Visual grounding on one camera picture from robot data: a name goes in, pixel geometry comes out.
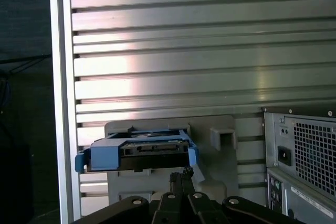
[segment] screw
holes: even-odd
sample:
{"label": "screw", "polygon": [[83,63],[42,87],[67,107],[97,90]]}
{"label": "screw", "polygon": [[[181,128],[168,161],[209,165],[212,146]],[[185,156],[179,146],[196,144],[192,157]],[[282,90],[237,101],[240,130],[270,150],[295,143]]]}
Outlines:
{"label": "screw", "polygon": [[136,200],[133,201],[133,204],[139,205],[139,204],[141,204],[141,200],[136,199]]}
{"label": "screw", "polygon": [[233,205],[236,205],[239,203],[239,200],[238,199],[230,199],[229,202]]}
{"label": "screw", "polygon": [[202,197],[202,194],[200,194],[200,193],[195,193],[195,194],[194,194],[194,197],[195,197],[196,199],[199,199],[199,198]]}

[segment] power supply fan grille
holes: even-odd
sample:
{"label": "power supply fan grille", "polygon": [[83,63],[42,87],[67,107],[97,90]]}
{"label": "power supply fan grille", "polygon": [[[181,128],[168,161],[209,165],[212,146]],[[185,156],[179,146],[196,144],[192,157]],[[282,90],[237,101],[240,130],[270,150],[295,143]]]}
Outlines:
{"label": "power supply fan grille", "polygon": [[336,135],[331,128],[296,123],[294,140],[297,175],[335,196]]}

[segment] blue drive tray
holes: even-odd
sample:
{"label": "blue drive tray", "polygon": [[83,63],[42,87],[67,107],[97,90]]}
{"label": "blue drive tray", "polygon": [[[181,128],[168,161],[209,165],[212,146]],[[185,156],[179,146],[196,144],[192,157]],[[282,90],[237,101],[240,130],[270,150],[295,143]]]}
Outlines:
{"label": "blue drive tray", "polygon": [[184,130],[153,130],[113,133],[79,152],[75,170],[143,170],[194,166],[198,148]]}

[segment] ribbed aluminum panel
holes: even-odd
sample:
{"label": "ribbed aluminum panel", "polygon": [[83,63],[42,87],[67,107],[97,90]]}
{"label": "ribbed aluminum panel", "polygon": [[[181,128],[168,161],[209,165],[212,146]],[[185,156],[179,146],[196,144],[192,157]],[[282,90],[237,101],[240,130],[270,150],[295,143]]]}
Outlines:
{"label": "ribbed aluminum panel", "polygon": [[[264,205],[263,121],[252,113],[336,98],[335,5],[71,0],[78,146],[111,120],[233,114],[240,194]],[[81,175],[80,191],[83,215],[105,206],[106,175]]]}

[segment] black mechanical arm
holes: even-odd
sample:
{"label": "black mechanical arm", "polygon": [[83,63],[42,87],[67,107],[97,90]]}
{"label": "black mechanical arm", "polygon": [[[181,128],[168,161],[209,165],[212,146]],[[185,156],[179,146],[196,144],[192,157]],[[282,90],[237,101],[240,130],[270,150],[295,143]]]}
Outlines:
{"label": "black mechanical arm", "polygon": [[228,197],[222,204],[200,192],[192,183],[193,170],[184,168],[183,173],[172,173],[170,192],[160,200],[148,202],[132,196],[94,212],[76,224],[106,223],[197,223],[197,224],[303,224],[241,197]]}

